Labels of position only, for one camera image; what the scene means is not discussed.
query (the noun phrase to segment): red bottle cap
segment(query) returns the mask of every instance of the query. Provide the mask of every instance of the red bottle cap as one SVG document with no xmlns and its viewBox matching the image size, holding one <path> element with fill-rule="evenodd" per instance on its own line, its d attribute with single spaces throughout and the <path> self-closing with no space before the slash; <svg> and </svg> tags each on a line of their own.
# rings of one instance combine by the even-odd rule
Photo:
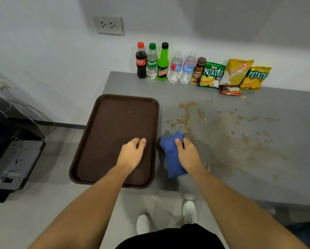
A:
<svg viewBox="0 0 310 249">
<path fill-rule="evenodd" d="M 138 42 L 138 48 L 143 48 L 145 45 L 143 42 Z"/>
</svg>

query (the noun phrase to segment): person's right arm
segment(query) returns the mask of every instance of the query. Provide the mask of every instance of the person's right arm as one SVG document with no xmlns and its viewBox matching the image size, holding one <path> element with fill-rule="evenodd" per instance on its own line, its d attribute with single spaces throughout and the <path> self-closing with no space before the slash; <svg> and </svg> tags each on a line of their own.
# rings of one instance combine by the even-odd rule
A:
<svg viewBox="0 0 310 249">
<path fill-rule="evenodd" d="M 230 249 L 308 249 L 254 201 L 212 176 L 194 145 L 176 139 L 181 165 L 194 178 Z"/>
</svg>

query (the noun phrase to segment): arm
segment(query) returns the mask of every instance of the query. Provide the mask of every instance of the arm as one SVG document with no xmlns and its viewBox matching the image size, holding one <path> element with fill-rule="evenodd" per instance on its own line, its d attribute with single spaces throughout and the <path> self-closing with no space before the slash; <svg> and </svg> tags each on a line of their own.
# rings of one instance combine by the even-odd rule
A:
<svg viewBox="0 0 310 249">
<path fill-rule="evenodd" d="M 231 249 L 307 249 L 292 233 L 276 222 L 254 201 L 244 197 L 202 165 L 194 145 L 176 139 L 179 161 L 194 178 Z"/>
<path fill-rule="evenodd" d="M 116 166 L 72 201 L 29 249 L 98 249 L 119 191 L 126 177 L 140 163 L 145 145 L 146 139 L 138 138 L 123 145 Z"/>
</svg>

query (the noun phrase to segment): black and gray machine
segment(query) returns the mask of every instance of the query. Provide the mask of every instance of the black and gray machine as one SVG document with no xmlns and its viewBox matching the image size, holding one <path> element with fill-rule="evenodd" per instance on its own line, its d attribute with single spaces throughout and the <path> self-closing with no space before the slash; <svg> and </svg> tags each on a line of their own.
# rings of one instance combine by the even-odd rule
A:
<svg viewBox="0 0 310 249">
<path fill-rule="evenodd" d="M 45 143 L 8 118 L 0 118 L 0 202 L 26 184 Z"/>
</svg>

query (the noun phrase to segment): cleaning rag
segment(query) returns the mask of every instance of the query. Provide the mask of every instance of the cleaning rag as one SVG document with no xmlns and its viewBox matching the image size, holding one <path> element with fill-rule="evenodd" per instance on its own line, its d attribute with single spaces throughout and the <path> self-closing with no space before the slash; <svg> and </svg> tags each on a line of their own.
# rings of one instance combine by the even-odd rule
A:
<svg viewBox="0 0 310 249">
<path fill-rule="evenodd" d="M 165 151 L 165 157 L 168 161 L 168 176 L 169 178 L 187 174 L 187 171 L 182 167 L 178 158 L 178 149 L 175 144 L 176 138 L 183 143 L 183 134 L 178 130 L 175 134 L 165 135 L 161 137 L 161 147 Z"/>
</svg>

